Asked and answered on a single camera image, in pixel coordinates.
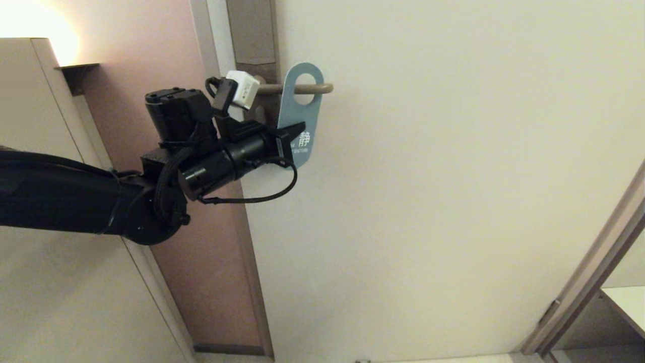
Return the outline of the blue do-not-disturb door hanger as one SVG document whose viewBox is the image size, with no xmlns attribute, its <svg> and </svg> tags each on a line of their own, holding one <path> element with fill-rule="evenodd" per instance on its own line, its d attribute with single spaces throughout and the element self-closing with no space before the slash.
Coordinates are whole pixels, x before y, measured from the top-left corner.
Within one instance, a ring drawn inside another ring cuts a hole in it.
<svg viewBox="0 0 645 363">
<path fill-rule="evenodd" d="M 301 104 L 297 101 L 296 85 L 298 78 L 302 75 L 311 76 L 315 80 L 315 85 L 324 83 L 322 72 L 314 64 L 301 63 L 289 69 L 283 82 L 280 113 L 277 122 L 277 127 L 280 129 L 304 123 L 304 131 L 290 143 L 293 163 L 297 168 L 307 163 L 313 152 L 318 115 L 323 100 L 322 94 L 314 94 L 313 99 L 307 104 Z"/>
</svg>

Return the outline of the brown door lock plate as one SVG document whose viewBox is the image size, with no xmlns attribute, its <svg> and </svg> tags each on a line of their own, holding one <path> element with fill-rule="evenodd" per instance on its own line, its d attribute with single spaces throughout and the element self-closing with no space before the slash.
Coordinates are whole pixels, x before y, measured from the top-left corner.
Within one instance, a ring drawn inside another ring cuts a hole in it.
<svg viewBox="0 0 645 363">
<path fill-rule="evenodd" d="M 274 0 L 226 0 L 235 68 L 281 83 Z"/>
</svg>

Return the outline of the cream door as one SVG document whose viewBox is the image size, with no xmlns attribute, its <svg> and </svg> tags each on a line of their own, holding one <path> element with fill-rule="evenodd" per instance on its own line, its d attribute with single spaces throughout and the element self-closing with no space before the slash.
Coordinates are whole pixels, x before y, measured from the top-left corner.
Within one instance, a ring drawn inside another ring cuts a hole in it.
<svg viewBox="0 0 645 363">
<path fill-rule="evenodd" d="M 275 0 L 334 84 L 249 205 L 276 363 L 508 353 L 645 159 L 645 0 Z"/>
</svg>

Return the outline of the beige cabinet panel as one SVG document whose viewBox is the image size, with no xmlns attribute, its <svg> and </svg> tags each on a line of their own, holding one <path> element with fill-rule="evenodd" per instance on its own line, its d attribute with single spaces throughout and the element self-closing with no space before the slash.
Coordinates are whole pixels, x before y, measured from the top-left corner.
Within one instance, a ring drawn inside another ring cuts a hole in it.
<svg viewBox="0 0 645 363">
<path fill-rule="evenodd" d="M 0 146 L 110 168 L 50 41 L 0 38 Z M 0 227 L 0 363 L 196 363 L 151 250 Z"/>
</svg>

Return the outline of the pale wardrobe shelf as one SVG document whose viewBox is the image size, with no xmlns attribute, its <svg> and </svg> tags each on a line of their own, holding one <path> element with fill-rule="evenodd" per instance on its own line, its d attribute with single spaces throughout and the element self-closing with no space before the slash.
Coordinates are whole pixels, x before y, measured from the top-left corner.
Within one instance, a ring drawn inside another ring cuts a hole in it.
<svg viewBox="0 0 645 363">
<path fill-rule="evenodd" d="M 645 286 L 602 288 L 626 323 L 645 340 Z"/>
</svg>

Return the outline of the dark wall lamp bracket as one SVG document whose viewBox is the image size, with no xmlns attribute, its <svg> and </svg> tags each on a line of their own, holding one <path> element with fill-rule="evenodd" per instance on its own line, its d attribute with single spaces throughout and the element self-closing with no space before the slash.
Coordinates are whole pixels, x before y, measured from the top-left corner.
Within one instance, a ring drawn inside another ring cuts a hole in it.
<svg viewBox="0 0 645 363">
<path fill-rule="evenodd" d="M 73 97 L 83 96 L 84 80 L 94 69 L 99 68 L 100 64 L 81 64 L 55 67 L 63 75 L 64 80 Z"/>
</svg>

